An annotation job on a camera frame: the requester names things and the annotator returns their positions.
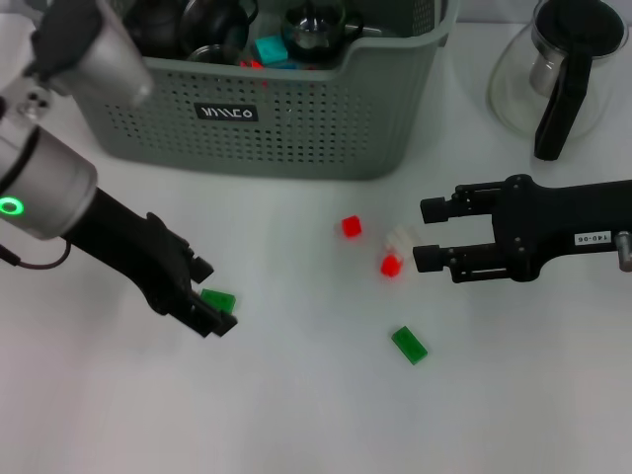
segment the red cube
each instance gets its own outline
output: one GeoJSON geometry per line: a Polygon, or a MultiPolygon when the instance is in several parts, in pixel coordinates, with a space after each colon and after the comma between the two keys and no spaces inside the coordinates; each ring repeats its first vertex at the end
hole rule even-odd
{"type": "Polygon", "coordinates": [[[402,262],[396,255],[388,254],[382,261],[382,268],[380,271],[385,277],[394,278],[401,271],[404,262],[402,262]]]}
{"type": "Polygon", "coordinates": [[[343,219],[343,233],[348,239],[353,239],[362,233],[362,224],[359,221],[359,217],[352,215],[343,219]]]}

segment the white table surface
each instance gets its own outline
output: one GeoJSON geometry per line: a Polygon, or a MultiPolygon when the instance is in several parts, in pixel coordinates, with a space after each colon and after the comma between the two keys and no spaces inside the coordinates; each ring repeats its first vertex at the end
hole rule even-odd
{"type": "MultiPolygon", "coordinates": [[[[24,59],[27,33],[0,20],[4,68],[24,59]]],[[[631,472],[632,279],[614,254],[555,260],[532,283],[378,271],[383,237],[400,223],[427,244],[492,240],[485,217],[423,225],[420,199],[456,185],[515,173],[545,186],[632,178],[632,47],[600,126],[543,163],[485,105],[517,28],[455,28],[406,161],[373,182],[123,162],[60,101],[46,127],[97,165],[104,190],[156,212],[212,262],[204,286],[237,295],[240,324],[202,339],[77,250],[51,272],[0,265],[0,472],[631,472]],[[365,227],[358,242],[334,232],[351,214],[365,227]],[[402,325],[430,350],[415,367],[389,338],[402,325]]],[[[1,224],[2,244],[26,261],[62,250],[1,224]]]]}

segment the green indicator light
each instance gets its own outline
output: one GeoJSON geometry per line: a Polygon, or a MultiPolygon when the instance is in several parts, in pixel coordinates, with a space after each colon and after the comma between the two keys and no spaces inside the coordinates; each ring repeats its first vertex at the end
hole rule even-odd
{"type": "Polygon", "coordinates": [[[24,205],[14,197],[0,197],[0,212],[8,215],[20,215],[24,213],[24,205]]]}

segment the cable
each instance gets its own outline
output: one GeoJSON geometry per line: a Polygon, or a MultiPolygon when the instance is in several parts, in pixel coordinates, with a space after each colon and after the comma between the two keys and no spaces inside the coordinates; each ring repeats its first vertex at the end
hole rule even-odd
{"type": "Polygon", "coordinates": [[[4,260],[5,262],[7,262],[10,265],[13,265],[14,267],[21,267],[27,270],[51,270],[51,269],[59,267],[68,259],[68,256],[70,255],[70,249],[72,249],[70,242],[66,242],[66,248],[63,251],[63,255],[57,261],[53,262],[52,264],[35,265],[35,264],[25,264],[24,262],[22,262],[20,257],[18,257],[16,254],[14,254],[7,248],[0,245],[0,260],[4,260]]]}

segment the green block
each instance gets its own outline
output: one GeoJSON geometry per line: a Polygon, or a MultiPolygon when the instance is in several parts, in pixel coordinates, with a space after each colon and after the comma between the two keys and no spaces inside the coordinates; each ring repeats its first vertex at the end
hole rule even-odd
{"type": "Polygon", "coordinates": [[[232,294],[213,291],[212,289],[203,289],[200,294],[201,299],[211,305],[213,308],[224,311],[228,314],[233,313],[235,308],[235,298],[232,294]]]}
{"type": "Polygon", "coordinates": [[[411,330],[406,326],[393,334],[391,339],[397,345],[399,350],[404,353],[404,356],[406,356],[412,365],[415,365],[422,358],[428,355],[426,348],[422,346],[415,335],[411,333],[411,330]]]}

